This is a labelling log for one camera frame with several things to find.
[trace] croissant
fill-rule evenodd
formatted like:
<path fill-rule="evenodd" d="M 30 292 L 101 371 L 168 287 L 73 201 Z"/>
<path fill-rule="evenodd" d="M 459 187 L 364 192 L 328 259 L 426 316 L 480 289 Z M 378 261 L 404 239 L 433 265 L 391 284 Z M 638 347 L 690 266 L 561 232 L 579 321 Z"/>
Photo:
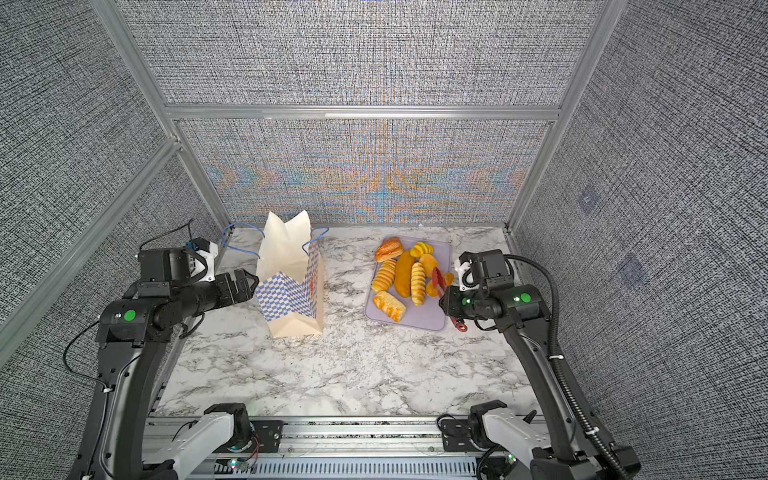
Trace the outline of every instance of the croissant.
<path fill-rule="evenodd" d="M 373 304 L 396 322 L 402 320 L 402 317 L 406 314 L 406 306 L 387 292 L 377 293 L 373 297 Z"/>

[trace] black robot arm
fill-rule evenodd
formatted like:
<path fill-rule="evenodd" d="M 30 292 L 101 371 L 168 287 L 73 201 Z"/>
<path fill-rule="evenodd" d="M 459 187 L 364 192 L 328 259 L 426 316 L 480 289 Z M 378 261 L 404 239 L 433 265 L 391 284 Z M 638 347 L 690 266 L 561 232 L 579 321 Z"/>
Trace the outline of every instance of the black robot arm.
<path fill-rule="evenodd" d="M 189 245 L 194 248 L 141 251 L 141 278 L 101 314 L 96 340 L 102 383 L 94 390 L 69 480 L 175 478 L 171 465 L 141 461 L 153 385 L 173 328 L 188 317 L 249 300 L 259 282 L 242 269 L 234 271 L 234 280 L 229 273 L 202 280 L 208 265 L 195 249 L 208 242 L 195 239 Z M 191 276 L 195 260 L 204 268 Z"/>
<path fill-rule="evenodd" d="M 552 312 L 536 287 L 515 285 L 509 260 L 530 263 L 545 272 L 553 283 Z M 458 286 L 450 286 L 440 305 L 446 315 L 456 319 L 493 319 L 494 329 L 520 359 L 551 440 L 549 449 L 534 452 L 535 459 L 530 465 L 534 478 L 592 478 L 589 475 L 593 473 L 580 468 L 589 458 L 597 459 L 604 467 L 602 474 L 608 478 L 630 478 L 639 471 L 640 462 L 634 450 L 616 445 L 611 433 L 589 408 L 562 355 L 557 341 L 558 293 L 549 272 L 532 260 L 504 255 L 500 250 L 465 252 L 459 261 L 470 267 L 462 284 L 475 290 L 462 291 Z M 586 416 L 587 422 L 582 422 L 579 414 Z"/>

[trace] black cable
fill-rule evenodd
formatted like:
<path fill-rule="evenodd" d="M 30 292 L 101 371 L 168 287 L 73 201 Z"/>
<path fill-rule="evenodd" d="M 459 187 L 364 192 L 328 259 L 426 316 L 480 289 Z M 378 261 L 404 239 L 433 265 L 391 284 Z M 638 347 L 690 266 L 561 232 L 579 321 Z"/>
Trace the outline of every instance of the black cable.
<path fill-rule="evenodd" d="M 475 320 L 475 326 L 477 326 L 483 332 L 490 332 L 491 330 L 498 330 L 498 327 L 496 325 L 490 326 L 487 329 L 484 329 L 483 327 L 480 326 L 480 323 L 478 323 L 477 319 L 474 319 L 474 320 Z"/>
<path fill-rule="evenodd" d="M 179 436 L 179 433 L 181 433 L 181 429 L 183 429 L 185 426 L 189 425 L 189 426 L 190 426 L 190 429 L 191 429 L 192 427 L 194 427 L 194 424 L 196 424 L 196 423 L 197 423 L 197 420 L 190 420 L 189 422 L 187 422 L 187 423 L 183 424 L 183 425 L 182 425 L 181 427 L 179 427 L 179 429 L 176 431 L 176 435 L 174 435 L 174 437 L 171 439 L 171 441 L 174 441 L 174 440 L 176 439 L 176 437 L 178 437 L 178 436 Z"/>
<path fill-rule="evenodd" d="M 509 258 L 504 257 L 504 261 L 507 263 L 507 268 L 509 269 L 509 274 L 512 275 L 512 278 L 515 277 L 515 269 L 512 268 L 512 264 L 509 261 Z"/>
<path fill-rule="evenodd" d="M 590 423 L 586 414 L 584 414 L 584 409 L 581 408 L 578 400 L 576 400 L 576 397 L 571 390 L 571 386 L 568 385 L 568 379 L 565 378 L 565 374 L 563 373 L 563 366 L 560 364 L 562 359 L 558 358 L 559 356 L 562 356 L 562 351 L 560 350 L 560 345 L 558 344 L 558 328 L 560 326 L 560 293 L 558 291 L 558 283 L 555 281 L 552 274 L 549 273 L 549 270 L 529 258 L 520 257 L 519 255 L 504 255 L 504 257 L 531 265 L 536 270 L 543 273 L 544 277 L 547 279 L 547 282 L 549 282 L 549 289 L 552 295 L 552 309 L 551 315 L 549 317 L 549 334 L 547 337 L 547 356 L 549 357 L 549 364 L 552 367 L 552 372 L 554 373 L 555 379 L 558 381 L 558 385 L 560 386 L 560 390 L 563 392 L 565 400 L 571 407 L 571 411 L 574 413 L 574 417 L 576 417 L 578 420 L 581 428 L 584 430 L 584 433 L 586 434 L 586 432 L 593 431 L 594 427 Z M 622 478 L 622 480 L 629 480 L 629 474 L 627 474 L 627 472 L 621 467 L 621 464 L 616 459 L 616 456 L 605 445 L 603 440 L 595 433 L 587 435 L 587 437 L 589 438 L 590 442 L 592 442 L 592 445 L 594 445 L 594 448 L 600 455 L 602 455 L 603 459 L 614 471 L 616 476 L 618 476 L 618 478 Z"/>
<path fill-rule="evenodd" d="M 156 237 L 150 238 L 146 242 L 144 242 L 141 245 L 139 245 L 139 251 L 141 252 L 141 249 L 143 249 L 144 245 L 146 245 L 147 243 L 153 242 L 153 241 L 157 240 L 158 238 L 165 237 L 166 235 L 170 235 L 173 232 L 177 232 L 177 231 L 181 230 L 184 227 L 187 228 L 187 231 L 190 234 L 190 240 L 192 240 L 192 227 L 190 226 L 192 224 L 192 222 L 194 222 L 194 218 L 190 218 L 190 221 L 186 222 L 184 225 L 181 225 L 180 227 L 176 227 L 173 230 L 168 230 L 165 233 L 161 233 L 160 235 L 157 235 Z"/>
<path fill-rule="evenodd" d="M 469 282 L 468 278 L 470 273 L 472 273 L 471 270 L 464 272 L 464 275 L 462 275 L 462 284 L 468 287 L 477 286 L 478 284 L 475 282 L 475 279 L 472 279 L 472 283 Z"/>
<path fill-rule="evenodd" d="M 482 480 L 482 477 L 480 476 L 480 470 L 482 469 L 483 464 L 488 461 L 488 458 L 491 457 L 491 454 L 493 454 L 493 452 L 498 450 L 499 447 L 501 447 L 501 445 L 499 445 L 498 443 L 493 445 L 490 449 L 486 450 L 485 453 L 482 454 L 482 457 L 480 457 L 480 460 L 478 461 L 477 469 L 475 470 L 475 476 L 477 477 L 478 480 Z"/>
<path fill-rule="evenodd" d="M 203 320 L 205 320 L 205 312 L 202 312 L 200 314 L 200 321 L 195 323 L 194 326 L 189 330 L 187 330 L 187 325 L 185 323 L 182 323 L 181 325 L 182 327 L 184 327 L 184 333 L 179 335 L 179 339 L 185 339 L 188 336 L 192 335 L 195 332 L 195 330 L 197 330 L 197 327 L 200 326 L 200 324 L 203 322 Z"/>
<path fill-rule="evenodd" d="M 64 362 L 64 368 L 66 368 L 67 371 L 69 371 L 71 374 L 79 376 L 82 379 L 91 380 L 92 382 L 96 382 L 99 385 L 103 386 L 104 388 L 108 389 L 109 385 L 107 385 L 107 383 L 104 380 L 100 380 L 100 379 L 94 378 L 92 376 L 87 376 L 87 375 L 85 375 L 83 373 L 80 373 L 80 372 L 75 372 L 72 369 L 72 367 L 69 366 L 69 362 L 67 362 L 67 353 L 69 352 L 69 349 L 72 347 L 72 345 L 77 341 L 77 339 L 79 339 L 83 335 L 83 333 L 86 333 L 88 330 L 90 330 L 91 328 L 96 326 L 98 323 L 99 323 L 99 320 L 96 320 L 91 325 L 86 326 L 82 331 L 80 331 L 80 333 L 75 335 L 74 339 L 70 340 L 69 343 L 67 344 L 66 348 L 64 348 L 64 355 L 61 356 L 61 359 Z"/>
<path fill-rule="evenodd" d="M 131 364 L 133 362 L 135 362 L 136 360 L 140 359 L 141 355 L 142 354 L 139 353 L 134 358 L 128 360 L 125 365 L 123 365 L 123 368 L 120 369 L 120 372 L 118 372 L 117 377 L 115 377 L 115 378 L 118 379 L 118 382 L 119 382 L 119 379 L 124 378 L 124 374 L 125 374 L 126 370 L 128 370 L 128 367 L 131 366 Z M 107 404 L 108 403 L 109 403 L 109 397 L 107 397 L 104 400 L 104 413 L 106 413 L 106 411 L 107 411 Z M 114 413 L 114 410 L 110 410 L 110 412 L 109 412 L 109 422 L 112 421 L 112 413 Z M 104 418 L 102 417 L 101 426 L 99 426 L 98 436 L 96 437 L 96 445 L 94 446 L 94 453 L 91 456 L 91 463 L 93 463 L 93 461 L 94 461 L 93 458 L 94 458 L 94 455 L 96 455 L 96 450 L 98 449 L 98 444 L 101 442 L 101 435 L 102 435 L 102 433 L 104 433 L 104 426 L 105 425 L 106 425 L 106 422 L 104 421 Z M 114 478 L 114 475 L 112 474 L 112 472 L 109 471 L 109 468 L 107 467 L 107 463 L 104 461 L 104 456 L 103 455 L 99 455 L 98 456 L 98 464 L 101 466 L 101 469 L 104 470 L 104 473 L 106 473 L 109 478 Z"/>
<path fill-rule="evenodd" d="M 443 420 L 443 419 L 454 419 L 454 420 L 456 420 L 456 417 L 454 417 L 454 416 L 453 416 L 453 415 L 451 415 L 450 413 L 443 413 L 442 415 L 440 415 L 440 416 L 439 416 L 439 417 L 438 417 L 438 418 L 435 420 L 435 422 L 437 423 L 437 428 L 438 428 L 438 430 L 440 430 L 440 432 L 442 432 L 442 434 L 443 434 L 443 435 L 445 435 L 446 437 L 452 437 L 452 436 L 454 436 L 453 434 L 451 434 L 451 433 L 448 433 L 448 432 L 446 432 L 445 430 L 443 430 L 443 429 L 442 429 L 442 425 L 440 425 L 440 420 Z"/>

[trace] white marble surface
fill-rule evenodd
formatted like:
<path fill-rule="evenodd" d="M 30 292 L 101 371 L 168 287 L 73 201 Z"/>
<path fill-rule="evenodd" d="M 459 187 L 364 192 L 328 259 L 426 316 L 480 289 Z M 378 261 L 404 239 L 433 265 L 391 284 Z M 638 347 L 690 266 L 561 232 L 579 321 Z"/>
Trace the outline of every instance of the white marble surface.
<path fill-rule="evenodd" d="M 155 415 L 201 415 L 243 402 L 251 415 L 411 415 L 468 412 L 500 399 L 537 408 L 520 362 L 502 336 L 448 321 L 431 333 L 374 323 L 363 312 L 373 253 L 388 235 L 449 242 L 463 251 L 508 249 L 497 227 L 332 228 L 323 335 L 274 339 L 256 299 L 215 310 L 187 339 Z M 257 251 L 260 235 L 238 229 L 232 245 Z M 255 271 L 254 255 L 228 250 L 220 270 Z"/>

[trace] bread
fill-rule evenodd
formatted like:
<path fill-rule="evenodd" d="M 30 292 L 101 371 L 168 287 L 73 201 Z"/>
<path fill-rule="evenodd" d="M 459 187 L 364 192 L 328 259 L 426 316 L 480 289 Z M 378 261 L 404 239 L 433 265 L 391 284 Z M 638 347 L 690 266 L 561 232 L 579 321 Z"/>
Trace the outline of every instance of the bread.
<path fill-rule="evenodd" d="M 418 242 L 411 249 L 411 257 L 419 258 L 421 255 L 425 253 L 434 253 L 434 252 L 435 252 L 435 249 L 432 248 L 432 245 L 428 245 L 427 243 L 424 243 L 424 242 Z"/>
<path fill-rule="evenodd" d="M 384 240 L 384 243 L 376 251 L 376 261 L 381 263 L 399 255 L 402 255 L 402 242 L 398 237 L 391 237 Z"/>
<path fill-rule="evenodd" d="M 386 315 L 399 322 L 406 314 L 406 306 L 387 292 L 379 292 L 373 297 L 373 304 Z"/>
<path fill-rule="evenodd" d="M 373 279 L 371 284 L 371 290 L 376 293 L 385 292 L 389 290 L 392 283 L 395 281 L 395 264 L 397 261 L 393 258 L 384 260 L 379 272 L 376 273 L 376 278 Z"/>
<path fill-rule="evenodd" d="M 395 290 L 402 298 L 411 296 L 411 267 L 416 259 L 410 255 L 401 255 L 395 265 Z"/>
<path fill-rule="evenodd" d="M 424 266 L 420 263 L 414 263 L 411 267 L 411 298 L 414 305 L 424 304 L 424 292 L 426 288 L 426 278 L 424 275 Z"/>
<path fill-rule="evenodd" d="M 419 262 L 424 265 L 424 273 L 426 273 L 426 276 L 429 278 L 432 278 L 432 271 L 435 269 L 436 266 L 439 266 L 437 263 L 437 259 L 434 258 L 431 254 L 425 253 L 421 255 L 419 258 Z"/>
<path fill-rule="evenodd" d="M 446 273 L 445 275 L 443 275 L 443 279 L 445 280 L 445 288 L 448 289 L 448 287 L 453 284 L 453 273 L 450 273 L 450 272 Z M 440 296 L 440 293 L 438 293 L 435 283 L 432 282 L 431 280 L 429 281 L 429 283 L 427 283 L 426 291 L 427 291 L 427 295 L 429 296 Z"/>

